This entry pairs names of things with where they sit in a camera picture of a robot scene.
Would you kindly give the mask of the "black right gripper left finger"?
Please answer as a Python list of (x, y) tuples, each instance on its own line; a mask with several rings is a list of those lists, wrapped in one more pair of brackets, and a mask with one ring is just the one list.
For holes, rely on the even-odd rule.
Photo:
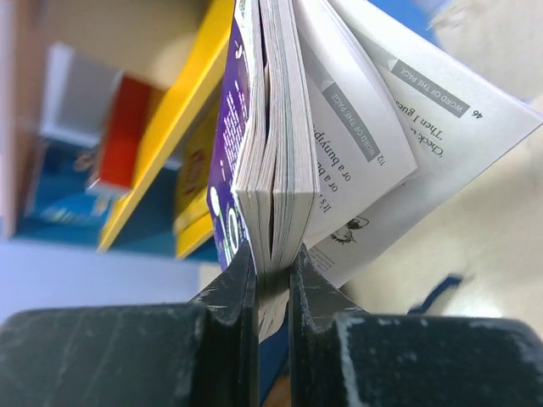
[(1, 327), (4, 406), (256, 406), (251, 251), (187, 303), (36, 309)]

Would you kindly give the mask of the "purple paperback book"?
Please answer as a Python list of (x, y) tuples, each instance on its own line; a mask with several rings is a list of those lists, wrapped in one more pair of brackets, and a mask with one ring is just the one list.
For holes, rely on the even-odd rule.
[(334, 286), (542, 117), (368, 1), (237, 1), (207, 200), (222, 267), (248, 244), (257, 332), (302, 248)]

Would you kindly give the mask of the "navy blue student backpack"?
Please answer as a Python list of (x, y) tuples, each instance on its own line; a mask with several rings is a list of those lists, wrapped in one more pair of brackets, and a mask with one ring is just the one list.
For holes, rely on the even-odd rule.
[(408, 315), (442, 315), (447, 304), (462, 286), (465, 276), (449, 274), (441, 280), (419, 304), (413, 305)]

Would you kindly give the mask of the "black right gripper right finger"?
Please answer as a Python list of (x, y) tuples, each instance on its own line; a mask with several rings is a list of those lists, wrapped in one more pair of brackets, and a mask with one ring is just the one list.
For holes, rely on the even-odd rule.
[(542, 342), (523, 322), (367, 313), (306, 248), (289, 274), (292, 405), (541, 405)]

